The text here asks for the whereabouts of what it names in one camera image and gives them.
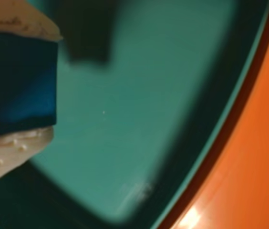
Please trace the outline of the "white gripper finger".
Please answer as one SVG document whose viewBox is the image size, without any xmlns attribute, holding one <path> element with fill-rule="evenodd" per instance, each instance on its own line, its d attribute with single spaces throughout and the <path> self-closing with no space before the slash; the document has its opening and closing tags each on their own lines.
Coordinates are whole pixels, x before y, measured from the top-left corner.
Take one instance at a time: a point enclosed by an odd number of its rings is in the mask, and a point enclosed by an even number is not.
<svg viewBox="0 0 269 229">
<path fill-rule="evenodd" d="M 62 40 L 59 27 L 25 0 L 0 0 L 0 32 L 51 42 Z"/>
<path fill-rule="evenodd" d="M 53 138 L 52 127 L 0 135 L 0 178 L 40 153 Z"/>
</svg>

